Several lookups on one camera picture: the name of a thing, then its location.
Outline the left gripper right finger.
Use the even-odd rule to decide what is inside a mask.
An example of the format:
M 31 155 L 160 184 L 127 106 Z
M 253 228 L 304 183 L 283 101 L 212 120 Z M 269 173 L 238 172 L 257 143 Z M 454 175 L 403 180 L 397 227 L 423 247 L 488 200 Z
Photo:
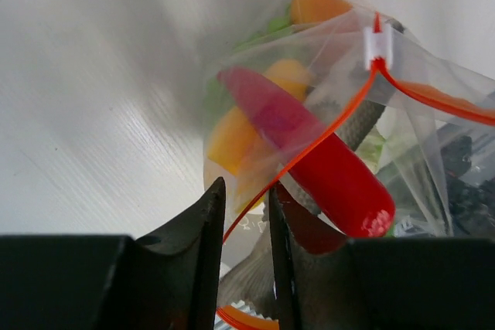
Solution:
M 492 329 L 494 243 L 476 238 L 350 239 L 269 192 L 282 329 Z

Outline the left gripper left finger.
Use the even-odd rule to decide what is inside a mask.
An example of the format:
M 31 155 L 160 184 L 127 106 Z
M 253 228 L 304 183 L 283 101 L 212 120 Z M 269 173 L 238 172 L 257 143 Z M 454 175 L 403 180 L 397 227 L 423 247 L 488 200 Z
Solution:
M 226 185 L 144 236 L 4 235 L 3 329 L 211 329 Z

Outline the red toy chili pepper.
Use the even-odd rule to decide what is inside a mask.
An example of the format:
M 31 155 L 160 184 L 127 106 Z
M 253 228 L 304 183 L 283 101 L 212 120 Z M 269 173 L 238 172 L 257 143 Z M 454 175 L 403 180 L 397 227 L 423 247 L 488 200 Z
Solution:
M 316 115 L 267 77 L 232 67 L 217 79 L 290 176 L 344 234 L 385 236 L 395 204 L 367 165 Z

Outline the white green toy cabbage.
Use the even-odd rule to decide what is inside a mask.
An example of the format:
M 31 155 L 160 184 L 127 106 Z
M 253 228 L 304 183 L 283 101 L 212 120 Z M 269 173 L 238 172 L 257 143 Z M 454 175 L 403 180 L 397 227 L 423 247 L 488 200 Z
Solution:
M 387 140 L 392 136 L 398 113 L 398 109 L 386 108 L 381 118 L 356 150 L 358 157 L 374 174 L 391 161 Z

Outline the yellow toy mango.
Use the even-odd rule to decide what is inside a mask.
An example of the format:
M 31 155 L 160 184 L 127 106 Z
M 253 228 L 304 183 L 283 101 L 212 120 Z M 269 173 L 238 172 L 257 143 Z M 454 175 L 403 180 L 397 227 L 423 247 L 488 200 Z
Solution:
M 263 76 L 301 102 L 312 82 L 312 74 L 295 59 L 277 60 Z M 273 179 L 277 167 L 274 150 L 234 106 L 216 123 L 208 139 L 203 185 L 208 187 L 217 177 L 224 177 L 230 211 L 238 214 Z

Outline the clear zip top bag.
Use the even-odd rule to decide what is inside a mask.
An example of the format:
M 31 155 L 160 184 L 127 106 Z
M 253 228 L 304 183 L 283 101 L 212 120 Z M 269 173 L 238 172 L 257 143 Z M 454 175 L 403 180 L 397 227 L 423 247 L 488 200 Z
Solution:
M 494 243 L 493 80 L 433 56 L 400 22 L 360 0 L 347 1 L 353 9 L 343 15 L 292 25 L 290 36 L 232 52 L 207 79 L 216 69 L 244 67 L 263 75 L 277 60 L 298 60 L 312 74 L 302 103 L 327 126 L 324 138 L 366 100 L 383 105 L 384 111 L 398 109 L 387 140 L 391 161 L 374 174 L 396 208 L 388 233 L 353 238 L 324 213 L 311 214 L 355 240 L 476 238 Z M 282 15 L 290 2 L 275 0 L 255 32 Z M 220 279 L 217 315 L 235 329 L 282 329 L 268 208 L 276 185 L 290 195 L 276 181 L 238 214 L 230 211 L 226 186 L 224 260 L 229 269 Z

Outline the grey toy fish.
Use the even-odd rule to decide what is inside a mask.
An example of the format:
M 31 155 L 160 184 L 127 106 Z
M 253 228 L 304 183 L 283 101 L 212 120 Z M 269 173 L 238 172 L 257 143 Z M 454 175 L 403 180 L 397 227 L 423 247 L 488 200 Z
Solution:
M 373 126 L 384 112 L 384 106 L 370 101 L 359 104 L 356 110 L 333 132 L 353 152 L 355 152 L 365 137 L 370 133 Z M 278 162 L 273 179 L 245 206 L 244 210 L 250 209 L 260 198 L 275 184 L 280 181 L 288 190 L 294 200 L 305 207 L 310 213 L 319 215 L 323 213 L 312 197 L 290 176 L 288 167 Z

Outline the green toy grapes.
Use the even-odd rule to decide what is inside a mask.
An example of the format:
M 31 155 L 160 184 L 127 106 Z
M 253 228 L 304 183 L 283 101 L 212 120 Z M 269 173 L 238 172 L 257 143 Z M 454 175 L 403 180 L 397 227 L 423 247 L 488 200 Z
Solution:
M 289 6 L 287 6 L 282 15 L 271 17 L 263 30 L 255 32 L 245 41 L 238 43 L 234 47 L 233 53 L 251 49 L 291 34 L 293 34 L 292 22 L 289 15 Z M 234 106 L 233 98 L 217 79 L 218 71 L 219 69 L 216 69 L 206 82 L 203 98 L 203 118 L 208 123 L 215 123 Z

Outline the red orange toy mango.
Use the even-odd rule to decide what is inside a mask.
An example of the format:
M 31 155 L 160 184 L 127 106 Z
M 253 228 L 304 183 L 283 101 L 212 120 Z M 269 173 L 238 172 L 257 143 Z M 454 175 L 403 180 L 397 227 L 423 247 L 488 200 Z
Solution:
M 293 25 L 319 24 L 352 9 L 347 0 L 291 0 L 289 18 Z

